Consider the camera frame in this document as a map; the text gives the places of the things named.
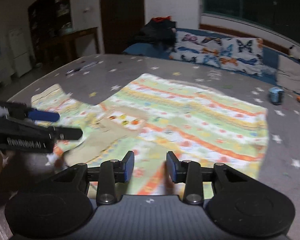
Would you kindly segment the colourful patterned child shirt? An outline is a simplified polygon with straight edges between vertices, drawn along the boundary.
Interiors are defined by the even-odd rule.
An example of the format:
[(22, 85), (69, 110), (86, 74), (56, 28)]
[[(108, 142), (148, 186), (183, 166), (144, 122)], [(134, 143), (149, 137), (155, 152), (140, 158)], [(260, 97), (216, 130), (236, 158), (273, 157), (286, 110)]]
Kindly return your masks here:
[(54, 163), (100, 166), (135, 155), (129, 194), (166, 194), (166, 153), (202, 166), (225, 163), (257, 178), (269, 142), (267, 110), (204, 86), (142, 74), (96, 105), (53, 85), (31, 99), (33, 107), (59, 113), (58, 126), (79, 127), (78, 141), (55, 144)]

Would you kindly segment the dark clothes pile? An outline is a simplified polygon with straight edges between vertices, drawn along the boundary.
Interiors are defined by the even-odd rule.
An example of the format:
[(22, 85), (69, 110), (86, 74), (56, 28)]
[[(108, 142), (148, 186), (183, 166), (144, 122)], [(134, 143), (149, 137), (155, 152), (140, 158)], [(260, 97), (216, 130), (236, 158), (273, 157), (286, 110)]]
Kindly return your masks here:
[(164, 49), (176, 43), (176, 22), (171, 16), (154, 17), (141, 29), (139, 42), (155, 46), (162, 45)]

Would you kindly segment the black pen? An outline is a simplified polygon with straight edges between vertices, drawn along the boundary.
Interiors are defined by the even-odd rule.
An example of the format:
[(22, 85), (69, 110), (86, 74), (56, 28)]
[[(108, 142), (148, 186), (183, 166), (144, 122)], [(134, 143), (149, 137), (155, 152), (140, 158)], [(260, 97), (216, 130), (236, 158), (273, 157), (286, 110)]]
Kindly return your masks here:
[(97, 65), (97, 64), (98, 64), (98, 61), (95, 61), (95, 62), (86, 64), (85, 66), (77, 67), (77, 68), (75, 68), (75, 69), (72, 69), (72, 70), (66, 72), (65, 76), (73, 75), (73, 74), (75, 74), (76, 72), (80, 72), (80, 71), (82, 71), (82, 70), (84, 70), (84, 69), (90, 68), (90, 67), (95, 66), (95, 65)]

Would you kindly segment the white refrigerator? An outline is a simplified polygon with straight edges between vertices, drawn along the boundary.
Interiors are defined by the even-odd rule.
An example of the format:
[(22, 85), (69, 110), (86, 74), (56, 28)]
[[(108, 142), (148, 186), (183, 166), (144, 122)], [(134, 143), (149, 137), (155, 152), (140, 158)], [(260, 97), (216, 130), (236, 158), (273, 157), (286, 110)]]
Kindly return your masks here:
[(8, 32), (8, 39), (17, 77), (21, 77), (32, 69), (24, 34), (21, 29), (12, 29)]

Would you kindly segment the dark wooden side table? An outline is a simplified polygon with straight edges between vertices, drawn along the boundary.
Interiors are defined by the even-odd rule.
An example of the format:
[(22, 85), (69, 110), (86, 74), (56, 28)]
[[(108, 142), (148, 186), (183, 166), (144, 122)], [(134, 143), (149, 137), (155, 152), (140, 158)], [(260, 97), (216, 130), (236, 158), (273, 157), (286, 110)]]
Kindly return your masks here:
[(100, 53), (97, 27), (64, 34), (61, 36), (61, 40), (65, 45), (69, 62), (82, 56)]

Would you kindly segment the dark wooden shelf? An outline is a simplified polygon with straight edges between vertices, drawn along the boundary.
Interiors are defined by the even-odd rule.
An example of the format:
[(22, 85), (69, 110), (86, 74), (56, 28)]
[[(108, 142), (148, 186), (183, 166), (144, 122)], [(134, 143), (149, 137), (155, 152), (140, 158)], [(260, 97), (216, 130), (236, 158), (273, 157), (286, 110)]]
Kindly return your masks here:
[(70, 0), (36, 0), (27, 12), (36, 62), (51, 67), (66, 64), (62, 36), (72, 31)]

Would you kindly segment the blue kids smartwatch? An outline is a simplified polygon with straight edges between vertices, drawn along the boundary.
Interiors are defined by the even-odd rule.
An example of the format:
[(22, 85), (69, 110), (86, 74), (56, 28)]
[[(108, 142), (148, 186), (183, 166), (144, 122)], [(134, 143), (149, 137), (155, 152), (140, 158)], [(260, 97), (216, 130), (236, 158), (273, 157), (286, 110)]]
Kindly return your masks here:
[(282, 88), (272, 87), (269, 89), (269, 100), (274, 105), (281, 105), (285, 91)]

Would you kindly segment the butterfly print pillow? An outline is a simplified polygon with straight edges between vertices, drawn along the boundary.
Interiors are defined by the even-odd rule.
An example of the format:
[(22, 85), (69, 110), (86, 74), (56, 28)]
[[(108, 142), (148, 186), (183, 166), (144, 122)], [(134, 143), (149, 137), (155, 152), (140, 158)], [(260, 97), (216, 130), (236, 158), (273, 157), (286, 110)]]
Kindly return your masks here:
[(263, 40), (199, 36), (178, 31), (169, 58), (262, 76)]

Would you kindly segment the dark wooden door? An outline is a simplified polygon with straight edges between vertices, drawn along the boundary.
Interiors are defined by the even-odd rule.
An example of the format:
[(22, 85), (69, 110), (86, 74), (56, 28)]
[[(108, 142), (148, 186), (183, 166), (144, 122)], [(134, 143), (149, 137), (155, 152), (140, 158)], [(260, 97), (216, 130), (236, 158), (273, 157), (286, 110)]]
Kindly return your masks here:
[(145, 25), (144, 0), (100, 0), (104, 52), (120, 54)]

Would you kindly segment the blue sofa bench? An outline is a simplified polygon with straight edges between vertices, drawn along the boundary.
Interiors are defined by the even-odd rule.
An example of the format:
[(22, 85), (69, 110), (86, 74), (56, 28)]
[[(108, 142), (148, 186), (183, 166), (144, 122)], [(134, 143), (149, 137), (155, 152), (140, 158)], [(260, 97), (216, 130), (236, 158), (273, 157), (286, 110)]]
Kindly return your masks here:
[(146, 40), (129, 46), (124, 53), (238, 72), (300, 94), (300, 57), (268, 48), (261, 38), (193, 29), (177, 29), (174, 36), (171, 46)]

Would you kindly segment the grey plain pillow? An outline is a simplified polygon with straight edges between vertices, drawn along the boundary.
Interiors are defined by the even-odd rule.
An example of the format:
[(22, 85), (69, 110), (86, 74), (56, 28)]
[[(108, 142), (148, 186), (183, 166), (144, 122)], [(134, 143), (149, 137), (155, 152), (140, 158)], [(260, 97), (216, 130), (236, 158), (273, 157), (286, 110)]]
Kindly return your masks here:
[(300, 64), (280, 55), (276, 79), (279, 86), (300, 94)]

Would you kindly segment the dark window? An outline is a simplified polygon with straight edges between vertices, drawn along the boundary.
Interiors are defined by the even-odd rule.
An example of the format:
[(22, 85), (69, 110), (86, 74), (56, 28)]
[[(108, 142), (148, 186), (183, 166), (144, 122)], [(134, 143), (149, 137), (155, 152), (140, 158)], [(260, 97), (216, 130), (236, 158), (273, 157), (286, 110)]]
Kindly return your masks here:
[(204, 12), (252, 23), (300, 44), (300, 0), (204, 0)]

